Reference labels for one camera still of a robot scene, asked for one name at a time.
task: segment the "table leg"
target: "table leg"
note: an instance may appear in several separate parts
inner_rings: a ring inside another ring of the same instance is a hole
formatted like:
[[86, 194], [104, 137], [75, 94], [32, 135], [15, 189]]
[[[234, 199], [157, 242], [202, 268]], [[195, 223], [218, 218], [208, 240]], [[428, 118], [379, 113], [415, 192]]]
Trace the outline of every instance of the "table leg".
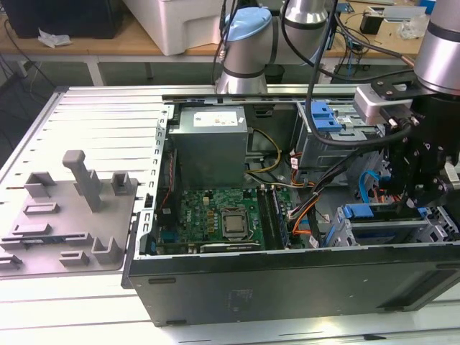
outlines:
[[145, 72], [147, 73], [147, 79], [153, 79], [153, 69], [152, 69], [152, 63], [144, 63], [145, 66]]
[[88, 66], [89, 74], [91, 75], [94, 86], [105, 86], [106, 81], [104, 80], [101, 70], [99, 69], [98, 62], [87, 61], [86, 65]]

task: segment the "white label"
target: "white label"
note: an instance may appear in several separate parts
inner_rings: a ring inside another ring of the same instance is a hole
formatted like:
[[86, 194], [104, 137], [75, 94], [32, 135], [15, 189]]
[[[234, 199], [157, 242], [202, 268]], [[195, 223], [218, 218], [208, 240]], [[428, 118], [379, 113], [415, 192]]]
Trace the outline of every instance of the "white label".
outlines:
[[316, 241], [313, 236], [310, 236], [310, 239], [308, 241], [310, 242], [310, 244], [311, 244], [311, 246], [313, 248], [318, 248], [319, 247], [318, 241]]
[[337, 122], [339, 122], [341, 124], [350, 124], [350, 123], [352, 123], [351, 119], [346, 115], [338, 115], [338, 116], [336, 116], [336, 120], [337, 120]]
[[193, 117], [194, 127], [238, 126], [235, 111], [200, 111]]
[[321, 217], [321, 216], [319, 217], [319, 219], [318, 219], [319, 224], [331, 223], [331, 217], [329, 217], [328, 214], [324, 214], [323, 217]]
[[299, 168], [298, 159], [297, 158], [291, 158], [290, 159], [290, 166], [292, 167], [292, 169], [297, 170]]

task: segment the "black computer case side panel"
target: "black computer case side panel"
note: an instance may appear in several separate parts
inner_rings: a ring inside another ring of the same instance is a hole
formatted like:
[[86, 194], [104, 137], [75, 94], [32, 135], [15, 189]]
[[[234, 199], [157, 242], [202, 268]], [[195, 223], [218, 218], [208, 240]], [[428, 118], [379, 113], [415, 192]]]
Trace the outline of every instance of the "black computer case side panel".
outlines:
[[455, 245], [134, 260], [156, 326], [416, 311], [460, 281]]

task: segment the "small black device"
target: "small black device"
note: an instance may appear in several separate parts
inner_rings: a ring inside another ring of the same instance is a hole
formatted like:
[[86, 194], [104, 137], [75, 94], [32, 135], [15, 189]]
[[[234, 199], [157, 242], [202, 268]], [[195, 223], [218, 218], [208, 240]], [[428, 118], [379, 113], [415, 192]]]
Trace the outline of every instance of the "small black device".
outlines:
[[366, 35], [376, 35], [382, 21], [383, 17], [380, 15], [364, 13], [359, 30]]

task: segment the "black box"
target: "black box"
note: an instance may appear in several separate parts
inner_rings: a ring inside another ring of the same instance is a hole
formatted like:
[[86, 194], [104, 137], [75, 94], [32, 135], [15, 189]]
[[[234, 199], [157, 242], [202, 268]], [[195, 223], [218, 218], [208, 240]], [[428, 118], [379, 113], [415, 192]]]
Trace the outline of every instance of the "black box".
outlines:
[[359, 30], [366, 35], [376, 35], [379, 32], [382, 21], [382, 16], [372, 16], [364, 13]]
[[21, 38], [53, 35], [114, 38], [123, 22], [121, 0], [2, 0]]

